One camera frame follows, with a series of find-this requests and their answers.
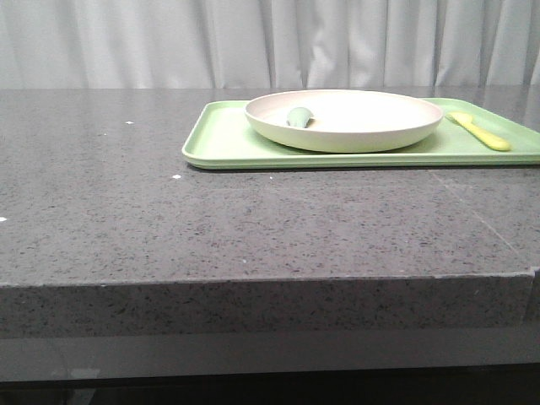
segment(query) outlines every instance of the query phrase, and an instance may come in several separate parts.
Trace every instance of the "curtain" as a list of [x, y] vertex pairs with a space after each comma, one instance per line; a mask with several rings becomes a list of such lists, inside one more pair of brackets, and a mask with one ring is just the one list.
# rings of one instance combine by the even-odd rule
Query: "curtain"
[[540, 84], [540, 0], [2, 0], [0, 88]]

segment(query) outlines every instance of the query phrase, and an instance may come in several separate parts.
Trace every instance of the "yellow utensil handle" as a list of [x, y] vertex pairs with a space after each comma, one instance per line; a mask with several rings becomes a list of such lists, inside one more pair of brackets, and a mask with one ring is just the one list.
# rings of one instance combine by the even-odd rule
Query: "yellow utensil handle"
[[501, 137], [498, 137], [490, 131], [487, 131], [481, 127], [477, 127], [476, 125], [469, 122], [462, 122], [462, 126], [491, 149], [499, 150], [502, 152], [512, 149], [508, 141]]

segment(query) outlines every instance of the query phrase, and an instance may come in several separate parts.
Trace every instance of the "plate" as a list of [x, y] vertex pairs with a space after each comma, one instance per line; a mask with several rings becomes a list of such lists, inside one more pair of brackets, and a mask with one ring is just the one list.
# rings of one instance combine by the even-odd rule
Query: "plate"
[[[307, 128], [290, 127], [295, 107], [313, 113]], [[245, 115], [263, 137], [298, 149], [369, 153], [402, 148], [428, 137], [443, 110], [406, 95], [364, 90], [299, 90], [258, 97]]]

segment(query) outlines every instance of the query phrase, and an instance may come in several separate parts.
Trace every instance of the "tray rim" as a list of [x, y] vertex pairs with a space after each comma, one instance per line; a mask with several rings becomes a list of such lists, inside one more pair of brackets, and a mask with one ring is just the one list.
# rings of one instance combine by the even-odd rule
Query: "tray rim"
[[[492, 111], [489, 111], [472, 102], [453, 99], [448, 97], [421, 97], [421, 100], [440, 101], [440, 102], [457, 102], [467, 106], [472, 106], [475, 109], [486, 112], [490, 115], [497, 116], [503, 122], [508, 122], [513, 126], [518, 126], [521, 130], [538, 135], [540, 132], [534, 131], [531, 128], [525, 127], [518, 122], [500, 116]], [[189, 151], [189, 148], [196, 142], [197, 129], [202, 124], [206, 116], [214, 109], [231, 106], [235, 108], [246, 107], [249, 100], [216, 100], [208, 102], [202, 109], [193, 128], [190, 131], [184, 145], [181, 149], [185, 160], [190, 164], [200, 169], [206, 170], [248, 170], [248, 169], [316, 169], [316, 168], [332, 168], [332, 167], [425, 167], [425, 166], [486, 166], [486, 165], [540, 165], [540, 151], [524, 153], [524, 152], [504, 152], [501, 153], [503, 159], [501, 161], [493, 160], [494, 153], [486, 151], [486, 153], [461, 153], [461, 154], [426, 154], [426, 153], [409, 153], [409, 154], [392, 154], [392, 153], [361, 153], [361, 154], [325, 154], [316, 152], [314, 154], [302, 155], [286, 155], [276, 158], [254, 157], [246, 159], [206, 159], [198, 157]], [[530, 161], [527, 158], [538, 157], [538, 161]]]

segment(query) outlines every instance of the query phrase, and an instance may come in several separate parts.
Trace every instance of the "green spoon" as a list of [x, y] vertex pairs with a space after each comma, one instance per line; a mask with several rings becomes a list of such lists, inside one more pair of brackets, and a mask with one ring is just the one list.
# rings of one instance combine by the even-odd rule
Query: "green spoon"
[[305, 107], [296, 107], [287, 114], [287, 125], [291, 127], [306, 128], [313, 118], [313, 113]]

